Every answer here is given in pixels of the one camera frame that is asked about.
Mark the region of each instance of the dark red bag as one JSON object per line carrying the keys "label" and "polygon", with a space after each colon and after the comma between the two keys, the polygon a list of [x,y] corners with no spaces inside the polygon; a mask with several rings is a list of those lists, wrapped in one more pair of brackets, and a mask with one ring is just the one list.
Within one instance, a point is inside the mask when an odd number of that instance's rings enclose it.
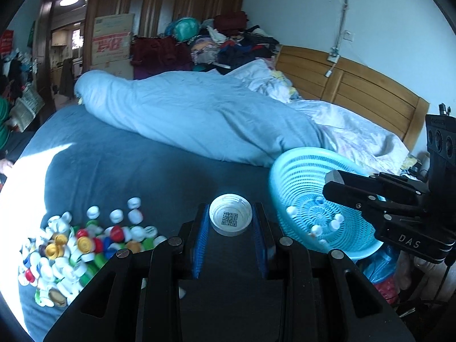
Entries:
{"label": "dark red bag", "polygon": [[247,14],[243,11],[217,15],[214,18],[214,28],[226,36],[233,36],[247,28]]}
{"label": "dark red bag", "polygon": [[141,80],[170,70],[192,70],[189,47],[168,36],[137,37],[133,46],[133,78]]}

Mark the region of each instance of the cardboard box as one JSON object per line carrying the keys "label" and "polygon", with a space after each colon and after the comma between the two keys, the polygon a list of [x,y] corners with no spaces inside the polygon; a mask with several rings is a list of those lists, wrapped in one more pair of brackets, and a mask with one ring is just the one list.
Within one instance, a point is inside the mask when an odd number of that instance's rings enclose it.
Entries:
{"label": "cardboard box", "polygon": [[14,31],[7,29],[0,37],[0,55],[5,56],[11,53],[13,48],[13,34]]}
{"label": "cardboard box", "polygon": [[90,66],[90,70],[99,69],[111,73],[114,76],[133,79],[133,66],[130,64],[130,59],[111,61],[96,66]]}
{"label": "cardboard box", "polygon": [[92,65],[128,59],[134,14],[95,18],[92,38]]}

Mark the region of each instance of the metal rivet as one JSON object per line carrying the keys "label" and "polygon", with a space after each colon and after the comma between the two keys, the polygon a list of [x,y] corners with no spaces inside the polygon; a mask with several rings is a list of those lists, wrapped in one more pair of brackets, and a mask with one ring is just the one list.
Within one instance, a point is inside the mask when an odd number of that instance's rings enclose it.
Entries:
{"label": "metal rivet", "polygon": [[338,249],[335,249],[334,251],[331,252],[332,258],[335,258],[336,260],[341,260],[343,259],[343,252],[339,251]]}
{"label": "metal rivet", "polygon": [[168,244],[172,247],[177,247],[182,244],[182,239],[179,237],[172,237],[168,239]]}
{"label": "metal rivet", "polygon": [[293,239],[288,238],[288,237],[282,237],[279,239],[279,242],[283,246],[291,246],[291,244],[293,244]]}
{"label": "metal rivet", "polygon": [[128,257],[128,255],[130,254],[130,250],[128,248],[122,248],[122,249],[119,249],[115,255],[119,258],[125,258],[125,257]]}

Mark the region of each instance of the power socket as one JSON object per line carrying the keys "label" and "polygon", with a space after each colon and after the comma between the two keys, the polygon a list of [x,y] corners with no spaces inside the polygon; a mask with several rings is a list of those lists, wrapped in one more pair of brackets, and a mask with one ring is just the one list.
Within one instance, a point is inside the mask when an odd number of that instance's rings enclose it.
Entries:
{"label": "power socket", "polygon": [[327,61],[330,61],[331,63],[337,64],[337,62],[339,61],[340,57],[341,56],[339,54],[337,54],[336,56],[332,56],[331,54],[329,54],[328,58],[327,58]]}
{"label": "power socket", "polygon": [[346,31],[343,32],[343,39],[353,42],[353,40],[355,39],[355,34],[353,32],[350,32],[350,31],[346,30]]}

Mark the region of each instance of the wooden headboard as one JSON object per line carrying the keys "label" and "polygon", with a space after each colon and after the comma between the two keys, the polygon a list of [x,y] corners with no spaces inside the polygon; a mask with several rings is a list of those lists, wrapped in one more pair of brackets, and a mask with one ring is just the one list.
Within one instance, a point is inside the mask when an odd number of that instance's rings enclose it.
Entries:
{"label": "wooden headboard", "polygon": [[412,150],[423,127],[429,103],[404,86],[366,66],[340,58],[332,63],[322,51],[283,46],[276,62],[304,99],[324,100],[395,133]]}

